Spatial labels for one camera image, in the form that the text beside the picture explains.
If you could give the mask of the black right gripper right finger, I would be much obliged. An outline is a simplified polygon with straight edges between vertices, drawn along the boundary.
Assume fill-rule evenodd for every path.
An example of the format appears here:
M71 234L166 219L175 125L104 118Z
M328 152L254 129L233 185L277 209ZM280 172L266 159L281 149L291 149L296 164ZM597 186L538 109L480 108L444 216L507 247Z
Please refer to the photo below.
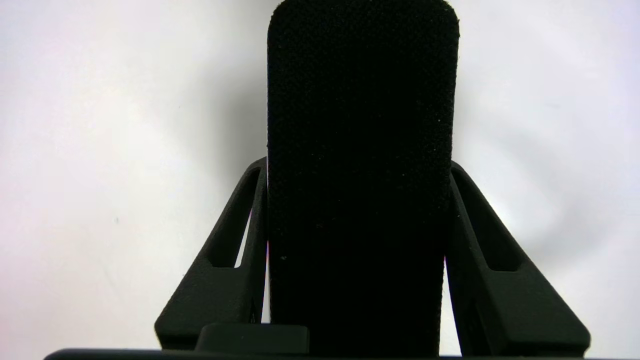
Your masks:
M453 162L446 273L464 357L583 358L585 324Z

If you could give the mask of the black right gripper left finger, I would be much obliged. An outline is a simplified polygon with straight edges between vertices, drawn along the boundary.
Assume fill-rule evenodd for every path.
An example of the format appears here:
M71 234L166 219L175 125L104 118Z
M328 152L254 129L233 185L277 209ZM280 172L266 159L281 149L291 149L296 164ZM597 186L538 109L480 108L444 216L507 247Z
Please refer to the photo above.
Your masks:
M252 162L154 323L163 350L192 351L214 323L255 324L265 298L266 159Z

